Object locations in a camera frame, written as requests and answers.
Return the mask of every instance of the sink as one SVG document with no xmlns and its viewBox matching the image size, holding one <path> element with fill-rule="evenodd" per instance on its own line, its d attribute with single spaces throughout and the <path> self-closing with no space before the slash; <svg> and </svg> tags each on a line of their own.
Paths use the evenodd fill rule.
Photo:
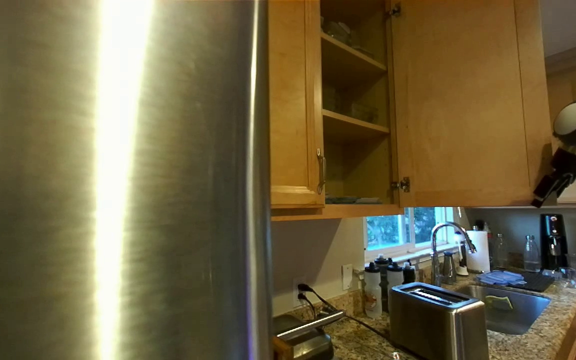
<svg viewBox="0 0 576 360">
<path fill-rule="evenodd" d="M 499 333 L 524 334 L 551 302 L 549 298 L 480 285 L 468 285 L 455 290 L 486 304 L 486 328 Z M 507 297 L 507 301 L 494 297 Z"/>
</svg>

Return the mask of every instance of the ceiling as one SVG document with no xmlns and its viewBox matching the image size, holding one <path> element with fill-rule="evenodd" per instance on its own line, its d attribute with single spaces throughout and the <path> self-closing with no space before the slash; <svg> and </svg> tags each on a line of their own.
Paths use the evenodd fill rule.
<svg viewBox="0 0 576 360">
<path fill-rule="evenodd" d="M 545 55 L 576 47 L 576 0 L 540 0 Z"/>
</svg>

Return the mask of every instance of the paper towel roll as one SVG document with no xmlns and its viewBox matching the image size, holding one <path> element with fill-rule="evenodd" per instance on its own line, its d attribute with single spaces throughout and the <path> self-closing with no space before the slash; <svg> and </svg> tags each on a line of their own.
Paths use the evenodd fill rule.
<svg viewBox="0 0 576 360">
<path fill-rule="evenodd" d="M 467 230 L 470 240 L 477 248 L 476 253 L 466 253 L 466 262 L 468 263 L 468 271 L 472 272 L 489 272 L 490 271 L 490 255 L 488 247 L 488 233 L 486 231 Z"/>
</svg>

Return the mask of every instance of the refrigerator door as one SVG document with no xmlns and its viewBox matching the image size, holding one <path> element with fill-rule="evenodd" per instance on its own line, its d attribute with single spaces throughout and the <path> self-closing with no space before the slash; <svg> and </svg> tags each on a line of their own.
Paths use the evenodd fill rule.
<svg viewBox="0 0 576 360">
<path fill-rule="evenodd" d="M 270 358 L 266 3 L 0 0 L 0 360 Z"/>
</svg>

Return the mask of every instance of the sponge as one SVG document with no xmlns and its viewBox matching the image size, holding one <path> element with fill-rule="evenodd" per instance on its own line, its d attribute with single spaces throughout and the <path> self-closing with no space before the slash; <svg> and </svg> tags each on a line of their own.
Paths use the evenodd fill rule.
<svg viewBox="0 0 576 360">
<path fill-rule="evenodd" d="M 496 308 L 499 310 L 512 310 L 513 304 L 510 302 L 508 296 L 500 297 L 494 295 L 486 296 L 486 306 Z"/>
</svg>

